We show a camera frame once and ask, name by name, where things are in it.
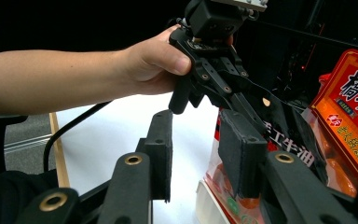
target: human arm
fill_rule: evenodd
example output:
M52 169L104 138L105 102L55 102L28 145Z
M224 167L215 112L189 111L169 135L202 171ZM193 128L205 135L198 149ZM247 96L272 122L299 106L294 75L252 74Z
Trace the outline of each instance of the human arm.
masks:
M173 90L191 62L168 43L176 26L127 49L0 53L0 114L41 114Z

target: black cable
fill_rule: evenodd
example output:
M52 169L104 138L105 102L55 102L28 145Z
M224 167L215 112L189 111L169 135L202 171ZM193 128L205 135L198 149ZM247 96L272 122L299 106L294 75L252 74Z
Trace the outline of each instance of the black cable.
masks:
M44 170L44 172L48 171L48 157L50 155L50 151L51 151L51 148L52 148L54 142L57 141L57 139L59 139L68 130L72 129L78 123L80 123L84 119L88 118L89 116L93 115L95 112L99 111L100 109L102 109L104 106L108 105L111 102L112 101L100 103L100 104L93 106L92 108L90 108L89 110L84 112L83 114L79 115L77 118L73 119L71 122L65 124L62 128L60 128L55 134L53 134L50 137L50 139L46 143L45 151L43 152L43 170Z

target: white table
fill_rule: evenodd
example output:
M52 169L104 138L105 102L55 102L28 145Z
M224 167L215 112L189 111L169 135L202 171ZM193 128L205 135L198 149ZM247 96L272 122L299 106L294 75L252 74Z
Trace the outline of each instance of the white table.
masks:
M153 115L168 109L171 95L115 100L65 133L62 145L59 141L55 148L60 186L81 195L109 180L117 159L135 151L139 139L147 136ZM89 108L57 112L51 122L61 128ZM155 224L199 223L196 189L208 168L217 114L218 108L204 97L198 108L189 103L183 114L173 115L171 202L153 201Z

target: floor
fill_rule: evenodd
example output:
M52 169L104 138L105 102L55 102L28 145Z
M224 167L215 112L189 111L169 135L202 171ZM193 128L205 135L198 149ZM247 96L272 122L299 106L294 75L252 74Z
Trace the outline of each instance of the floor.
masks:
M51 137L48 114L29 116L23 123L7 126L5 159L7 170L27 174L43 172L43 153ZM48 168L55 168L54 150L50 151Z

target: dark background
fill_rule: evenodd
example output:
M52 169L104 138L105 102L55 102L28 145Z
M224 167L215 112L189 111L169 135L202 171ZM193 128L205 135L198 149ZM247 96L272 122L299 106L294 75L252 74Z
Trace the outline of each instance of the dark background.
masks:
M0 1L0 51L123 49L183 18L189 1ZM358 45L358 0L270 0L260 21ZM235 47L251 79L309 103L347 48L245 21Z

